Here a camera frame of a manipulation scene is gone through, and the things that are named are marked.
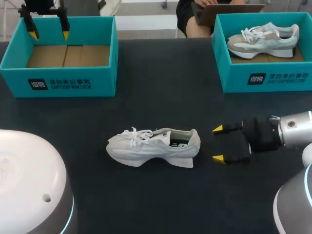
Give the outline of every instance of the person's leg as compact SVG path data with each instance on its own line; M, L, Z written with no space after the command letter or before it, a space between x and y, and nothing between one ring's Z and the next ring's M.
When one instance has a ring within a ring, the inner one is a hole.
M245 0L232 0L230 2L231 5L242 5L245 4Z
M177 26L187 38L210 37L209 27L196 23L191 2L180 0L176 8Z
M195 17L191 17L186 25L187 38L209 38L211 35L210 28L207 26L199 26Z

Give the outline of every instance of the robot light ring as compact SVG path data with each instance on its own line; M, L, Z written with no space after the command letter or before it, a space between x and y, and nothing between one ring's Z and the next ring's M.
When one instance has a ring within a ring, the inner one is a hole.
M72 218L72 216L73 216L73 212L74 212L74 196L73 196L72 211L70 212L70 216L69 216L69 218L68 218L68 221L67 221L67 223L66 223L66 225L65 225L65 227L64 227L64 229L63 229L63 231L61 231L60 234L64 234L64 232L65 232L66 228L68 227L68 224L69 224L69 222L70 222L70 220L71 220L71 218Z
M312 198L311 198L309 187L308 187L308 172L309 172L310 167L311 167L311 164L307 167L306 172L304 174L304 188L306 190L306 194L307 194L307 198L309 200L309 203L312 207Z

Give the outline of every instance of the shoelace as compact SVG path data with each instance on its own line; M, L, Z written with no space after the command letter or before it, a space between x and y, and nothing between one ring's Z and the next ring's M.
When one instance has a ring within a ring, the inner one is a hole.
M133 141L130 142L131 147L143 144L149 144L150 138L153 136L151 133L151 130L141 130L137 131L136 128L133 128L133 132L129 132L128 130L123 131L122 134L118 134L120 136L123 136L127 139L133 139Z
M265 33L257 31L257 28L259 28L259 26L253 27L251 29L246 28L245 30L241 30L243 38L246 42L250 42L250 40L253 38L264 38Z
M250 42L250 40L253 38L263 39L265 38L266 35L271 34L271 33L276 33L277 36L279 37L279 32L277 30L262 32L258 28L259 26L253 27L251 29L246 28L245 30L241 30L243 38L245 39L246 42Z

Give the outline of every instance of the shoe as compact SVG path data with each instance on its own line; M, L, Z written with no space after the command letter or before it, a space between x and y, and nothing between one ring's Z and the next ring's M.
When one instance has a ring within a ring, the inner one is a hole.
M108 140L107 153L117 162L139 167L154 157L163 158L178 167L193 167L193 157L200 148L200 138L195 129L180 131L163 128L133 132L125 130Z
M227 46L230 54L243 59L252 59L260 53L275 57L292 58L299 40L299 26L276 27L272 23L245 29L231 36Z

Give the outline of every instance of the shoe tongue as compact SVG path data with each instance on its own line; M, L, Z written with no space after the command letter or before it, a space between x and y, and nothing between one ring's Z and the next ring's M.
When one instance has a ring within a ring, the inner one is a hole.
M270 23L260 26L259 28L262 32L267 32L267 31L274 29L274 25L270 22Z
M166 145L170 145L170 134L171 131L166 131L164 133L157 134L156 136L151 137L150 140L161 140Z

